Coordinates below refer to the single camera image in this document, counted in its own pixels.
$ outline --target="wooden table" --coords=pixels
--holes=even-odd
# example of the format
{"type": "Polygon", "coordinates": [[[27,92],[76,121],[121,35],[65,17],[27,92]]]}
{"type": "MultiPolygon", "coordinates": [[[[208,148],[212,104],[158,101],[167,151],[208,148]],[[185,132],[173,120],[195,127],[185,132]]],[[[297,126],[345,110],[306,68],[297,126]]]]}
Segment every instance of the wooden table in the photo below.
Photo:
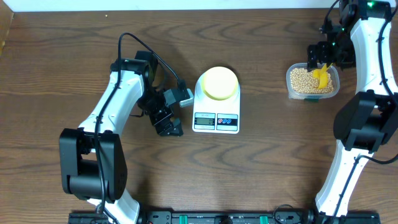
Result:
{"type": "MultiPolygon", "coordinates": [[[[312,103],[287,97],[285,73],[305,62],[326,9],[17,13],[0,58],[0,220],[66,223],[92,210],[63,193],[58,137],[97,104],[122,32],[133,32],[187,81],[216,65],[237,72],[238,135],[198,134],[192,108],[180,110],[185,134],[156,135],[148,117],[128,119],[122,135],[127,189],[144,205],[174,210],[310,208],[335,153],[333,120],[354,96],[356,70],[339,70],[341,89],[312,103]]],[[[123,56],[142,50],[126,37],[123,56]]],[[[391,35],[398,71],[398,26],[391,35]]],[[[398,134],[376,156],[397,150],[398,134]]],[[[369,163],[350,210],[377,210],[398,222],[398,163],[369,163]]]]}

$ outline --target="scale label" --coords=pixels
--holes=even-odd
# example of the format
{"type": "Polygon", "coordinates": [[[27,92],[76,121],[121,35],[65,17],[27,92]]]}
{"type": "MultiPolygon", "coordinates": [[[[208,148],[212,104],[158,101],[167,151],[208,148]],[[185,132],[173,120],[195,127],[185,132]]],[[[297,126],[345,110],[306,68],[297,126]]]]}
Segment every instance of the scale label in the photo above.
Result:
{"type": "Polygon", "coordinates": [[[217,130],[237,131],[238,116],[236,114],[217,114],[217,130]]]}
{"type": "Polygon", "coordinates": [[[195,129],[214,130],[216,128],[215,113],[195,113],[195,129]]]}

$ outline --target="beans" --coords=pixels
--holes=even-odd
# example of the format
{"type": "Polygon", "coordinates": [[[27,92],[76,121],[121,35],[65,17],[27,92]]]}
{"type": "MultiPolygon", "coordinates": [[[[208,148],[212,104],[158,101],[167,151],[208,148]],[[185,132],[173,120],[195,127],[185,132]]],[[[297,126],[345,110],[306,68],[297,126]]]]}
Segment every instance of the beans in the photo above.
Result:
{"type": "Polygon", "coordinates": [[[292,88],[297,93],[310,93],[310,94],[324,94],[333,92],[332,80],[328,73],[328,85],[319,90],[319,80],[312,77],[312,73],[308,72],[305,68],[295,68],[290,73],[290,81],[292,82],[292,88]]]}

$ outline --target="plastic container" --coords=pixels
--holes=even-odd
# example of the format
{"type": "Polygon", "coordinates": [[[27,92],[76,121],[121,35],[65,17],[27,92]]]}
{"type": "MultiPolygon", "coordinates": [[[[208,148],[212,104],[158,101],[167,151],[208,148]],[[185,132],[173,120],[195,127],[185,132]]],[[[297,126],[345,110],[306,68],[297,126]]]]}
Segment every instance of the plastic container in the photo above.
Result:
{"type": "MultiPolygon", "coordinates": [[[[318,68],[322,68],[323,65],[318,63],[318,68]]],[[[293,87],[292,87],[292,81],[290,79],[290,73],[293,69],[295,68],[306,68],[307,69],[307,63],[297,63],[292,65],[286,73],[286,84],[287,84],[287,90],[289,91],[289,98],[290,99],[298,99],[298,100],[304,100],[304,99],[325,99],[325,98],[330,98],[332,96],[335,96],[340,89],[340,80],[338,79],[338,72],[334,66],[331,66],[328,70],[328,73],[330,74],[330,79],[332,80],[332,85],[333,85],[333,92],[331,93],[324,93],[324,94],[310,94],[310,93],[297,93],[293,87]]]]}

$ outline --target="yellow object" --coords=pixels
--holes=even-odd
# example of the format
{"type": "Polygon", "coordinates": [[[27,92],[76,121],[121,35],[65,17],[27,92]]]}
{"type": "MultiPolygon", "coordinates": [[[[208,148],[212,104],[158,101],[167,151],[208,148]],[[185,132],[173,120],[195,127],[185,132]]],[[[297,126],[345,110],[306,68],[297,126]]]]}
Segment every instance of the yellow object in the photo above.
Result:
{"type": "Polygon", "coordinates": [[[326,64],[322,67],[322,69],[315,69],[314,71],[313,71],[313,73],[312,73],[312,77],[314,77],[314,78],[319,78],[319,76],[322,74],[322,73],[326,73],[326,71],[331,67],[331,65],[333,65],[333,63],[331,63],[330,65],[329,65],[329,67],[326,67],[326,64]]]}
{"type": "Polygon", "coordinates": [[[214,67],[207,70],[201,81],[201,89],[213,100],[226,100],[238,90],[238,78],[225,67],[214,67]]]}
{"type": "Polygon", "coordinates": [[[318,89],[321,90],[325,88],[328,85],[328,74],[326,72],[323,72],[321,76],[319,77],[319,87],[318,89]]]}

